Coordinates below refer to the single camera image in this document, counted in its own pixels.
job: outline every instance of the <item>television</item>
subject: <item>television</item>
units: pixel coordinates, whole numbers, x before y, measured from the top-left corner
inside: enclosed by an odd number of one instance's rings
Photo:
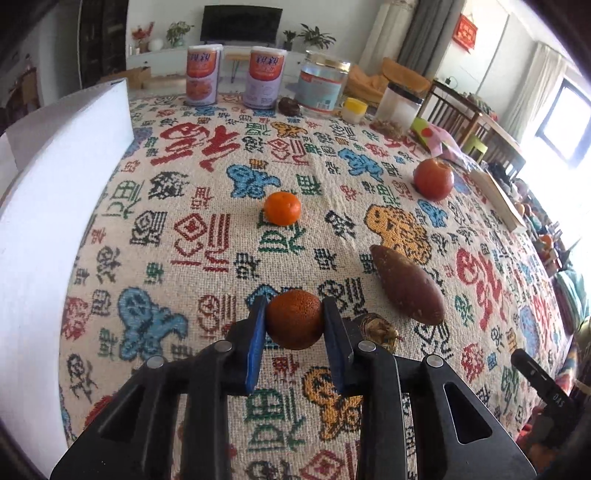
[[[203,10],[201,41],[247,41],[275,44],[281,8],[208,5]]]

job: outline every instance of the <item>curtain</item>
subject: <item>curtain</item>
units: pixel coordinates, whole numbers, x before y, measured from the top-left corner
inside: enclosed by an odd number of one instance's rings
[[[432,79],[466,0],[419,0],[397,62]]]
[[[517,91],[501,126],[520,143],[542,108],[549,106],[564,78],[569,62],[557,51],[538,42],[530,70]]]
[[[384,57],[396,60],[413,18],[417,0],[392,0],[382,4],[369,35],[359,67],[373,75],[381,70]]]

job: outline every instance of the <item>wooden stool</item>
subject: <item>wooden stool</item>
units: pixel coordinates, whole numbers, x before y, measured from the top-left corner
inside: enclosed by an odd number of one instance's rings
[[[478,158],[472,157],[472,152],[474,152],[474,150],[480,152]],[[482,157],[484,157],[487,150],[488,147],[484,143],[482,143],[482,141],[480,141],[480,138],[478,138],[475,134],[472,134],[470,138],[468,138],[468,141],[466,141],[466,143],[462,147],[462,151],[468,156],[474,158],[474,160],[476,160],[476,162],[478,163],[480,163]]]

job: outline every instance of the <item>canned food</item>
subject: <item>canned food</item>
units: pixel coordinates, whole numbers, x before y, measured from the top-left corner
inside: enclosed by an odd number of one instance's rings
[[[330,115],[339,100],[351,64],[318,52],[306,52],[295,99],[307,113]]]
[[[254,47],[246,74],[242,102],[250,108],[275,108],[285,67],[287,51],[279,48]]]
[[[217,99],[219,64],[223,46],[199,45],[187,50],[187,99],[189,105],[211,105]]]

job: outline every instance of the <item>white wall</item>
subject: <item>white wall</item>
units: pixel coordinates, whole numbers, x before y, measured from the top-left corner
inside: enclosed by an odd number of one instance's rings
[[[37,68],[37,89],[41,106],[80,89],[78,77],[78,11],[80,0],[60,0],[15,48],[16,65],[0,68],[0,105],[10,87],[25,69],[25,56]]]
[[[147,27],[155,21],[152,38],[166,39],[172,22],[185,20],[194,28],[185,37],[187,44],[199,44],[203,7],[205,5],[257,5],[282,8],[277,41],[283,44],[284,30],[301,31],[301,23],[318,25],[320,31],[330,33],[337,41],[331,54],[357,62],[374,24],[382,0],[129,0],[127,16],[128,42],[131,29]]]
[[[450,87],[460,93],[475,93],[495,55],[508,13],[497,0],[467,0],[462,13],[478,28],[476,46],[468,52],[452,40],[437,78],[453,77]]]
[[[31,64],[34,67],[39,67],[40,34],[41,23],[38,23],[10,55],[10,58],[14,57],[14,59],[18,59],[17,62],[11,68],[7,68],[7,63],[10,63],[9,59],[0,67],[0,106],[5,105],[10,88],[18,76],[24,71],[26,67],[25,57],[27,54],[31,57]]]
[[[516,15],[511,15],[478,95],[499,119],[508,112],[512,98],[527,76],[535,41]]]

